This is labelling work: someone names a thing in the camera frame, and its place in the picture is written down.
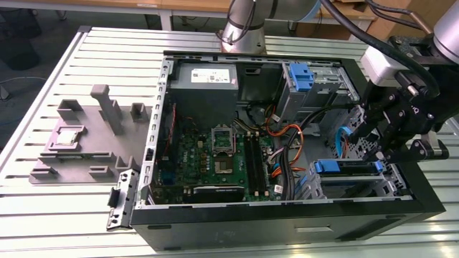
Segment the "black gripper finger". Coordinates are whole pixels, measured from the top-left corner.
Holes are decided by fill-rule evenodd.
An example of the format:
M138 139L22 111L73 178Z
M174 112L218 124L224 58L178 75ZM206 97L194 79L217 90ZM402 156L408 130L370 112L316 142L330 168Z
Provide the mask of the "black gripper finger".
M418 139L412 141L409 148L404 146L396 150L386 149L380 154L388 163L445 160L449 157L448 149L437 139L436 132L422 134Z
M397 161L398 152L398 92L397 90L370 90L360 103L362 122L358 137L374 142L364 159Z

